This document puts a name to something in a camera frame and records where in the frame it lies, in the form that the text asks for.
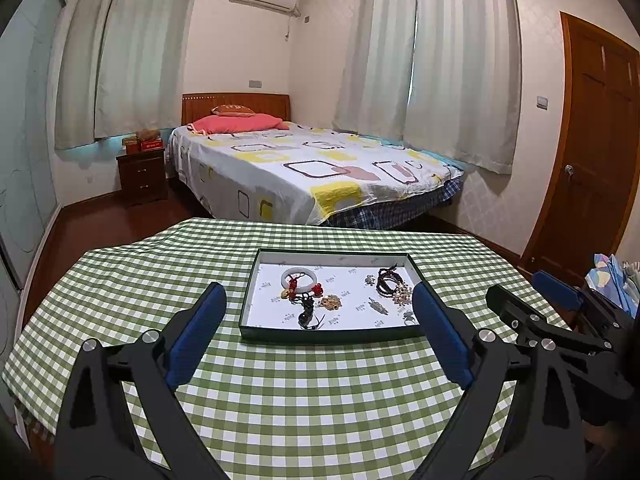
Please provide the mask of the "pale jade bangle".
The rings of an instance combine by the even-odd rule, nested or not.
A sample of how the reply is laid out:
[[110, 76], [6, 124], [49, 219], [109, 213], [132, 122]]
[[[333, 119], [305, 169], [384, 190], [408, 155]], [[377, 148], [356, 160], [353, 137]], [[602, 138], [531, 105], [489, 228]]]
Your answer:
[[281, 275], [282, 288], [294, 290], [296, 294], [311, 292], [317, 285], [318, 278], [314, 271], [302, 266], [288, 268]]

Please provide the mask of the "wall light switch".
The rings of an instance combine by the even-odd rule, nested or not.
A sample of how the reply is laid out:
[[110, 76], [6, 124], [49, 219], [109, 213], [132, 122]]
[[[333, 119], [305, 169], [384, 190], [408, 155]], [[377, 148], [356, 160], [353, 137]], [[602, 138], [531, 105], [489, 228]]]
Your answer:
[[545, 96], [537, 96], [536, 107], [540, 108], [541, 110], [546, 110], [548, 108], [548, 99]]

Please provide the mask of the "bed with patterned sheet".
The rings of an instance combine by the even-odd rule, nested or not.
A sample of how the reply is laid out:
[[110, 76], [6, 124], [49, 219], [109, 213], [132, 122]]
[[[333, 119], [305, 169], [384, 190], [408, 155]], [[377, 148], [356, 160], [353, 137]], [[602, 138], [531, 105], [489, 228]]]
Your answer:
[[447, 203], [458, 162], [372, 136], [289, 124], [209, 133], [175, 128], [179, 180], [216, 219], [386, 231]]

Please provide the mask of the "left white curtain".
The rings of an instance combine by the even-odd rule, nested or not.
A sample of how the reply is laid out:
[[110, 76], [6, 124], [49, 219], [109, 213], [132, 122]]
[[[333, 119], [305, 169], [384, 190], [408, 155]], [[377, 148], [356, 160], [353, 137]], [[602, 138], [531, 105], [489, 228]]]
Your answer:
[[193, 0], [78, 0], [56, 98], [57, 150], [177, 125]]

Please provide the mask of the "dark green jewelry tray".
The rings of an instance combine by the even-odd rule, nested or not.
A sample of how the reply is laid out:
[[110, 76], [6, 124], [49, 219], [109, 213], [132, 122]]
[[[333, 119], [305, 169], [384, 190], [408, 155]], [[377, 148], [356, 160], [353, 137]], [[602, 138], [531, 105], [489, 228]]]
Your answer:
[[423, 281], [402, 252], [259, 249], [240, 315], [247, 341], [362, 344], [421, 335], [412, 293]]

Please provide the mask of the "pink pillow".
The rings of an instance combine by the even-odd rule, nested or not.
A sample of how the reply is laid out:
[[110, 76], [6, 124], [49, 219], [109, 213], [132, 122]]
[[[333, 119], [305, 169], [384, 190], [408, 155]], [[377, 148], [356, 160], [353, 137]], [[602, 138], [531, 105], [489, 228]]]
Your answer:
[[279, 117], [268, 114], [250, 116], [209, 115], [192, 122], [188, 127], [205, 134], [246, 133], [271, 129], [288, 130], [288, 123]]

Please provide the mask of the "green checkered tablecloth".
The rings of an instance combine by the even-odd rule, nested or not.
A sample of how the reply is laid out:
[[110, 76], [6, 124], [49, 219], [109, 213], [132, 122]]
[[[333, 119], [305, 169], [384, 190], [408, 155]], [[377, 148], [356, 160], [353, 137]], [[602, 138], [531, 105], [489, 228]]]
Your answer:
[[259, 347], [239, 318], [262, 248], [402, 252], [450, 307], [512, 340], [488, 309], [499, 284], [552, 324], [560, 316], [526, 279], [470, 236], [190, 219], [140, 242], [86, 252], [52, 287], [2, 377], [47, 430], [58, 422], [81, 344], [126, 344], [163, 327], [218, 282], [228, 307], [192, 380], [177, 392], [203, 443], [235, 479], [405, 479], [461, 392], [423, 338], [331, 347]]

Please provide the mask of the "brown wooden door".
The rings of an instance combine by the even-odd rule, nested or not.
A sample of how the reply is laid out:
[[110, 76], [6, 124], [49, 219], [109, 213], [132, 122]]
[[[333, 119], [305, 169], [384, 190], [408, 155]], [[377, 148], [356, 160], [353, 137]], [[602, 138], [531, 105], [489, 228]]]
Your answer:
[[564, 101], [544, 203], [522, 257], [579, 284], [597, 254], [616, 252], [639, 182], [639, 52], [582, 18], [561, 16]]

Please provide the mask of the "pink pearl brooch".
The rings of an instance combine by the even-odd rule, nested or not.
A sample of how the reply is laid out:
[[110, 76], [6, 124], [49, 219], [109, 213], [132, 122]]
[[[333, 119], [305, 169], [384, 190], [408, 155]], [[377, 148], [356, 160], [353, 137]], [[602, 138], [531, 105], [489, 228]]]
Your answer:
[[412, 288], [406, 284], [399, 284], [392, 293], [392, 299], [398, 306], [408, 306], [412, 301]]

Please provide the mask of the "red bead gold charm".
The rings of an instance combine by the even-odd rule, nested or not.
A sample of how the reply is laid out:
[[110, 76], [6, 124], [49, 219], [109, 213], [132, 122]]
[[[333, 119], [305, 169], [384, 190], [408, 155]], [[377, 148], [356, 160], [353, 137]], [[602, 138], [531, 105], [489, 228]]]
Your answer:
[[314, 293], [314, 296], [322, 296], [323, 295], [323, 288], [322, 288], [322, 285], [320, 283], [317, 283], [314, 286], [312, 286], [311, 287], [311, 291]]

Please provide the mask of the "blue patterned cloth bag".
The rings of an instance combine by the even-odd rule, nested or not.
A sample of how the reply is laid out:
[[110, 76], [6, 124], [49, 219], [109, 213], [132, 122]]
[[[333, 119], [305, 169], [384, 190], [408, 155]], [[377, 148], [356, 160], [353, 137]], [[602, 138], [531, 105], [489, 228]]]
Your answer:
[[638, 262], [619, 262], [614, 255], [595, 254], [586, 283], [635, 318], [640, 301], [639, 271]]

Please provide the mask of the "red cord gold pendant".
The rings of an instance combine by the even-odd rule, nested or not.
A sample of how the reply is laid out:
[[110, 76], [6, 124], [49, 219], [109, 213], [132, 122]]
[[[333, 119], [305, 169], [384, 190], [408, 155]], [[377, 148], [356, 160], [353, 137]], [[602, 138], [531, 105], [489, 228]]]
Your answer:
[[294, 302], [298, 295], [298, 280], [304, 276], [303, 273], [288, 274], [285, 277], [285, 288], [281, 292], [281, 298]]

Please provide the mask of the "orange patterned pillow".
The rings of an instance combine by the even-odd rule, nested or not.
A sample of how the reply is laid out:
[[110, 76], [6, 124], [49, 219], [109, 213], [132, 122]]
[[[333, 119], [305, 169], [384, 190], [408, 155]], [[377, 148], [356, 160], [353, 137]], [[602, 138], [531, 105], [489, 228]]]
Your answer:
[[254, 116], [255, 112], [244, 105], [221, 104], [214, 107], [210, 114], [221, 117], [250, 117]]

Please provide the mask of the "white curtain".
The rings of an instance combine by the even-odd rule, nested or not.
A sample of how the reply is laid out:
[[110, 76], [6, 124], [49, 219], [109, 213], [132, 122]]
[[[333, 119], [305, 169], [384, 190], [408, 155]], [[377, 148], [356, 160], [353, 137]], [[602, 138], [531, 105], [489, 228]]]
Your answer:
[[516, 0], [358, 0], [334, 126], [510, 174], [521, 54]]
[[193, 0], [78, 0], [56, 98], [57, 150], [177, 125]]

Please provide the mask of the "right white curtain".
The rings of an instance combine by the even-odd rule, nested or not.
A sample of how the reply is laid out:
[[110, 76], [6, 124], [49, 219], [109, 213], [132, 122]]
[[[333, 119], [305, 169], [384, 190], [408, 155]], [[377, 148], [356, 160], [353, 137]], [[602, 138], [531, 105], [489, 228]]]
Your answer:
[[521, 54], [516, 0], [358, 0], [334, 126], [510, 174]]

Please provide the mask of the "gold chain jewelry pile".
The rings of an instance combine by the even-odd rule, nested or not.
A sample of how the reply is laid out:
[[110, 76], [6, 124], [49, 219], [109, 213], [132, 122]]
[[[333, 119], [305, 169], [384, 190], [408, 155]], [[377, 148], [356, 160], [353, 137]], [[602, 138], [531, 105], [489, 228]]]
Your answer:
[[342, 306], [341, 298], [335, 295], [323, 297], [320, 301], [320, 306], [329, 311], [338, 310]]

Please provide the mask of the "silver rhinestone brooch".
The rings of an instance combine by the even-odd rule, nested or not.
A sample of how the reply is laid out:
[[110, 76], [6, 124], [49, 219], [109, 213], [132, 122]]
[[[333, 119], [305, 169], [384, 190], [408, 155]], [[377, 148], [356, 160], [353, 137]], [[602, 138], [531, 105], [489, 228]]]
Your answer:
[[370, 308], [375, 310], [375, 312], [378, 312], [379, 314], [382, 314], [382, 315], [388, 315], [388, 311], [387, 311], [386, 307], [384, 307], [378, 301], [370, 298], [369, 299], [369, 304], [370, 304]]

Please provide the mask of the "wooden headboard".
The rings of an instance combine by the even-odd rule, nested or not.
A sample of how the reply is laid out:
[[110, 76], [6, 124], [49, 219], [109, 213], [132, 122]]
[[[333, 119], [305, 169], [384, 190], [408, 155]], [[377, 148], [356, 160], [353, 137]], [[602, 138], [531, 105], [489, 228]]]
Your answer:
[[208, 116], [219, 105], [242, 105], [254, 110], [291, 119], [291, 100], [287, 94], [256, 92], [203, 92], [186, 93], [182, 96], [181, 123], [183, 125]]

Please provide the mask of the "red boxes on nightstand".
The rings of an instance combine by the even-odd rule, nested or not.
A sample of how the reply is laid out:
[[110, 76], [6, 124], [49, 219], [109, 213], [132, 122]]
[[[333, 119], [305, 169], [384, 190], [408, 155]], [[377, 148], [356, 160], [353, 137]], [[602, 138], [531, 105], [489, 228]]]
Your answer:
[[127, 155], [160, 150], [164, 147], [160, 129], [143, 129], [122, 138], [122, 146]]

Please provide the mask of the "dark wooden nightstand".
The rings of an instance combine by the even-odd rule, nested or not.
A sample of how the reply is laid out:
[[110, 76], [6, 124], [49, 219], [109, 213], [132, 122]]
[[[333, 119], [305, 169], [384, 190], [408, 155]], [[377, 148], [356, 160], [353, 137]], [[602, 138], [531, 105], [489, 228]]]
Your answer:
[[122, 189], [120, 194], [127, 206], [166, 200], [168, 191], [162, 148], [122, 154], [116, 162]]

